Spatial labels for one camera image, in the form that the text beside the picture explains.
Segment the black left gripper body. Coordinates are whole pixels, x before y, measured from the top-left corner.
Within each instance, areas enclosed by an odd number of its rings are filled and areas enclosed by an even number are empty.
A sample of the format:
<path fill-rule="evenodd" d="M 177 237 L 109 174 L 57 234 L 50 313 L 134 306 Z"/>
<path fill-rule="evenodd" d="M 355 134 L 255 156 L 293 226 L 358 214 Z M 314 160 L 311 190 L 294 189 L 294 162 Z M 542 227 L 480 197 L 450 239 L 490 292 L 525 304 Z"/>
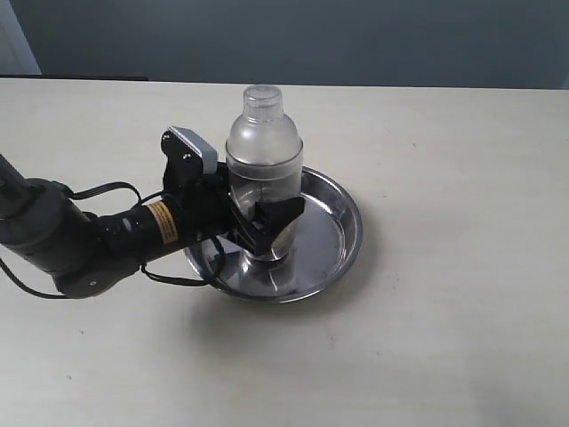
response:
<path fill-rule="evenodd" d="M 205 173 L 200 162 L 168 162 L 161 198 L 132 213 L 141 262 L 224 234 L 254 254 L 262 249 L 262 226 L 246 219 L 231 199 L 222 162 L 213 173 Z"/>

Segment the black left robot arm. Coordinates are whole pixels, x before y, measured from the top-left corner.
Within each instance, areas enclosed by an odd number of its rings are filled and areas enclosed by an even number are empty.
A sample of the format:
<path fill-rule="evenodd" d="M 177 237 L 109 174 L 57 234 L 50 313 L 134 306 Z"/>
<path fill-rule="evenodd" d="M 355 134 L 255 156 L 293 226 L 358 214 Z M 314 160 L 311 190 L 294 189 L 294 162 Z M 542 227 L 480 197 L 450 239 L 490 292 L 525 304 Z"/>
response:
<path fill-rule="evenodd" d="M 75 192 L 60 182 L 25 178 L 3 159 L 1 244 L 52 278 L 54 300 L 84 299 L 206 240 L 224 255 L 221 235 L 252 254 L 266 254 L 304 211 L 304 199 L 296 196 L 258 202 L 246 219 L 230 199 L 227 166 L 219 162 L 213 173 L 203 169 L 201 158 L 168 157 L 156 202 L 141 198 L 126 211 L 98 216 L 75 202 L 131 184 L 115 181 Z"/>

